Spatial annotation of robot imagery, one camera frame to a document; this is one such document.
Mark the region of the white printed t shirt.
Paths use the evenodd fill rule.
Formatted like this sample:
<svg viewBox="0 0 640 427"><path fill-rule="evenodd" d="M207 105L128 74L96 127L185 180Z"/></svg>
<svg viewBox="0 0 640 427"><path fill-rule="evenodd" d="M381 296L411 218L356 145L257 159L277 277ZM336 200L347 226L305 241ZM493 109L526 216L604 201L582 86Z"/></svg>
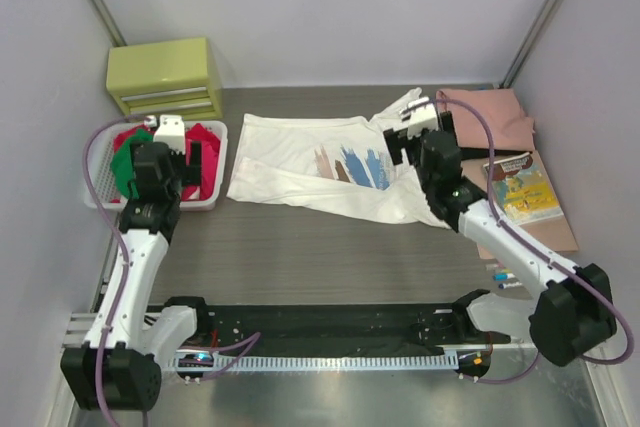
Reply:
<svg viewBox="0 0 640 427"><path fill-rule="evenodd" d="M393 164L383 132L419 88L371 118L301 119L245 115L228 189L238 202L284 204L384 224L442 228L415 170Z"/></svg>

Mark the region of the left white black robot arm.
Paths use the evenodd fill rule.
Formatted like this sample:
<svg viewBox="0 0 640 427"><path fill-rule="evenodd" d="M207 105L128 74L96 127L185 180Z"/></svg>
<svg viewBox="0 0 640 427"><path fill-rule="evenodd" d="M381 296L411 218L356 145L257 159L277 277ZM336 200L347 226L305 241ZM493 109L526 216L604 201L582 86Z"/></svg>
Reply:
<svg viewBox="0 0 640 427"><path fill-rule="evenodd" d="M118 251L106 293L81 343L65 348L61 359L79 407L100 411L109 423L116 411L148 413L176 351L212 326L205 300L193 296L170 299L152 325L145 323L180 218L185 157L158 141L134 143L131 156L138 195L115 228Z"/></svg>

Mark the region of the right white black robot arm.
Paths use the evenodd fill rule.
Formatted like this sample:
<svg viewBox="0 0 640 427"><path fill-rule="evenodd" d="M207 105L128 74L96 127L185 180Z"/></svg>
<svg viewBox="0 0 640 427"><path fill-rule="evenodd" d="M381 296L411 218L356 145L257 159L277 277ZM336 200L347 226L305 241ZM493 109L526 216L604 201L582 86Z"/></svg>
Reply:
<svg viewBox="0 0 640 427"><path fill-rule="evenodd" d="M499 212L464 176L448 116L426 107L404 120L404 127L384 132L393 163L413 166L434 216L492 252L531 297L523 301L471 292L454 304L463 324L530 341L556 366L613 337L617 321L606 273L595 264L575 265Z"/></svg>

